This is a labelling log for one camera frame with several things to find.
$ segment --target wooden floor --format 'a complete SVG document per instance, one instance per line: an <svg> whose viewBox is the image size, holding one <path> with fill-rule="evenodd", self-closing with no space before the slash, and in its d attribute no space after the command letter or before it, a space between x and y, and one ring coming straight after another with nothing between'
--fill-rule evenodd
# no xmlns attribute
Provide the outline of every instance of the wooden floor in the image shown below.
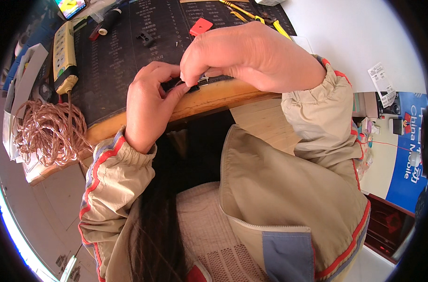
<svg viewBox="0 0 428 282"><path fill-rule="evenodd" d="M274 148L294 155L300 138L286 121L281 99L268 99L230 109L236 123Z"/></svg>

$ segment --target jacket sleeve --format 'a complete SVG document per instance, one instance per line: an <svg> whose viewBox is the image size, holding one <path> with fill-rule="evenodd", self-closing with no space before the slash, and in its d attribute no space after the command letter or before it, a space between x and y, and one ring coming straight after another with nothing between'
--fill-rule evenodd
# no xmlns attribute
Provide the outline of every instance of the jacket sleeve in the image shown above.
<svg viewBox="0 0 428 282"><path fill-rule="evenodd" d="M151 162L156 144L149 154L141 154L126 142L124 130L96 146L79 214L82 242L93 254L98 279L103 282L131 205L155 176Z"/></svg>
<svg viewBox="0 0 428 282"><path fill-rule="evenodd" d="M352 122L352 85L328 60L316 58L327 70L322 84L282 95L283 113L301 137L294 154L339 174L359 189L353 159L362 158L363 152Z"/></svg>

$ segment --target woman's left hand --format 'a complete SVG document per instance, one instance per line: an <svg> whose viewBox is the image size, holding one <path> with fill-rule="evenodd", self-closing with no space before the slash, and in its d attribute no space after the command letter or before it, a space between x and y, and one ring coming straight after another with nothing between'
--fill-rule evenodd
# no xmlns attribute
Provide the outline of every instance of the woman's left hand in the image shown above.
<svg viewBox="0 0 428 282"><path fill-rule="evenodd" d="M168 93L162 82L180 75L180 67L163 62L144 66L128 88L127 127L125 139L136 151L147 154L155 141L164 133L173 109L189 91L185 83Z"/></svg>

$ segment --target hand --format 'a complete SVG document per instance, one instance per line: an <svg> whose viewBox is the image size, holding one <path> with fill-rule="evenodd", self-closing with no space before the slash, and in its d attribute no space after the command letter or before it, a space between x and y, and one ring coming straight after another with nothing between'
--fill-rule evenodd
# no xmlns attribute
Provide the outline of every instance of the hand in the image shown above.
<svg viewBox="0 0 428 282"><path fill-rule="evenodd" d="M143 67L128 88L125 139L136 151L147 154L164 133L173 109L189 91L184 83L164 92L161 82L178 77L180 68L163 62Z"/></svg>
<svg viewBox="0 0 428 282"><path fill-rule="evenodd" d="M224 74L277 93L312 89L326 74L312 55L259 22L197 36L183 54L180 68L187 86L195 85L203 73Z"/></svg>

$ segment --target red string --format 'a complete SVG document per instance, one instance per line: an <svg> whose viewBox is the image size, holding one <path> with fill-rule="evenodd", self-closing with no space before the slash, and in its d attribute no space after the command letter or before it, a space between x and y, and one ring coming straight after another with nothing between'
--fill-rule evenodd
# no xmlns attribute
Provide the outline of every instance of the red string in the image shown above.
<svg viewBox="0 0 428 282"><path fill-rule="evenodd" d="M358 140L358 139L357 139L357 142L358 142L359 144L361 144L361 145L364 145L364 144L369 143L369 142L371 142L371 143L378 143L378 144L386 144L386 145L391 145L391 146L394 146L394 147L400 148L400 149L402 149L402 150L406 150L406 151L409 151L409 152L413 152L413 151L412 151L412 150L410 150L410 149L402 148L402 147L399 147L399 146L394 145L394 144L391 144L391 143L378 142L378 141L366 141L366 142L363 142L363 143L362 143L362 142L361 142L360 140Z"/></svg>

